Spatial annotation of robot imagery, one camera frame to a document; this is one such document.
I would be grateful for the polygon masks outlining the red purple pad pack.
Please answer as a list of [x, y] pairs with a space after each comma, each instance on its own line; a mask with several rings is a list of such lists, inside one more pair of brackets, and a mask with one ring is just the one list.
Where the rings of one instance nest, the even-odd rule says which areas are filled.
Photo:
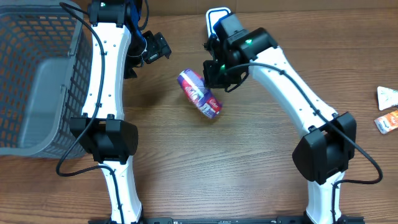
[[210, 89], [205, 87], [205, 80], [191, 69], [182, 71], [177, 77], [178, 84], [187, 98], [206, 117], [215, 118], [222, 109], [222, 104], [215, 98]]

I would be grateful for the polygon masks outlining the white Pantene tube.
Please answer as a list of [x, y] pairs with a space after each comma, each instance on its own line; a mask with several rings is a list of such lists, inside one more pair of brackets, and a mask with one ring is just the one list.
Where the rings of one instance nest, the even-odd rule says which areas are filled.
[[379, 110], [382, 111], [397, 106], [397, 94], [397, 90], [393, 90], [391, 88], [386, 88], [383, 86], [377, 87], [377, 100]]

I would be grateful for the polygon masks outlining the orange tissue pack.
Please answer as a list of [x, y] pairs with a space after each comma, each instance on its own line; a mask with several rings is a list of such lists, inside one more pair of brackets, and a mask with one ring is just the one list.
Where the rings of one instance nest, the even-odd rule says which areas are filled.
[[398, 127], [397, 113], [398, 111], [395, 110], [374, 120], [378, 130], [382, 134], [387, 134], [397, 129]]

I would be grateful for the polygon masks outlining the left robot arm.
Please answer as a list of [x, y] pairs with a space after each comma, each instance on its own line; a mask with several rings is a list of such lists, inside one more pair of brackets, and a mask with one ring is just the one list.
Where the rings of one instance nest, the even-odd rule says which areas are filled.
[[147, 1], [92, 1], [82, 24], [92, 35], [92, 61], [88, 95], [70, 131], [93, 156], [103, 172], [111, 202], [105, 223], [145, 223], [136, 192], [133, 156], [137, 151], [137, 126], [124, 119], [123, 81], [135, 78], [141, 68], [172, 51], [164, 36], [140, 24]]

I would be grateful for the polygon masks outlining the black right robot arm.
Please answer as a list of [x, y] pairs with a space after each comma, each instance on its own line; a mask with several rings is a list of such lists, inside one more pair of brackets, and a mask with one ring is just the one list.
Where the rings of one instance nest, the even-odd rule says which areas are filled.
[[277, 41], [260, 27], [250, 31], [226, 7], [206, 13], [211, 60], [203, 64], [205, 86], [231, 92], [252, 77], [280, 104], [300, 141], [294, 164], [308, 182], [308, 205], [299, 223], [362, 223], [340, 210], [340, 185], [354, 156], [356, 121], [338, 114], [301, 79]]

